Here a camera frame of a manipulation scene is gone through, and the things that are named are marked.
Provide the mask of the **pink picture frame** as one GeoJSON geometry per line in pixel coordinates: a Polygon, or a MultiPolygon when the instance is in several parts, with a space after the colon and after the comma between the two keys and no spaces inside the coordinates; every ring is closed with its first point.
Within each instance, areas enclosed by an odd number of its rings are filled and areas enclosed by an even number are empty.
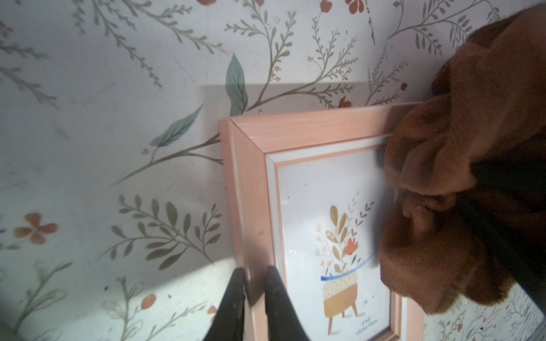
{"type": "Polygon", "coordinates": [[[264,281],[280,273],[310,340],[422,340],[425,317],[380,278],[394,203],[383,161],[413,103],[233,117],[220,138],[245,337],[268,340],[264,281]]]}

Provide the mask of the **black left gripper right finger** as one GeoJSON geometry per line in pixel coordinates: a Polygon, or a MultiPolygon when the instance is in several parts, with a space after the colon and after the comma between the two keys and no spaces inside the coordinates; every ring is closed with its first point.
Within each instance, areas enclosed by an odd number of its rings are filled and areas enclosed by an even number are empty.
{"type": "Polygon", "coordinates": [[[268,340],[310,341],[291,304],[280,273],[274,266],[267,267],[264,297],[268,340]]]}

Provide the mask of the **brown cloth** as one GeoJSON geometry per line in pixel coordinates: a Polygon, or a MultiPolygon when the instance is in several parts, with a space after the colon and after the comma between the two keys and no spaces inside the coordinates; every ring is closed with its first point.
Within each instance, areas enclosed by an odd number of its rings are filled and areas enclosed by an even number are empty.
{"type": "Polygon", "coordinates": [[[433,97],[395,128],[385,177],[398,192],[380,244],[380,276],[427,314],[457,298],[504,301],[513,278],[456,211],[467,194],[545,253],[545,195],[481,183],[471,168],[545,165],[545,5],[476,30],[444,64],[433,97]]]}

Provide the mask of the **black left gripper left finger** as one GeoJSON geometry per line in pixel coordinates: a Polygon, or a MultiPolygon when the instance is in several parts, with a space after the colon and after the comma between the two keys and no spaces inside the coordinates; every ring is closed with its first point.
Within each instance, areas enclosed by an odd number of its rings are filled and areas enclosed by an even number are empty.
{"type": "Polygon", "coordinates": [[[203,341],[242,341],[245,326],[245,272],[236,268],[203,341]]]}

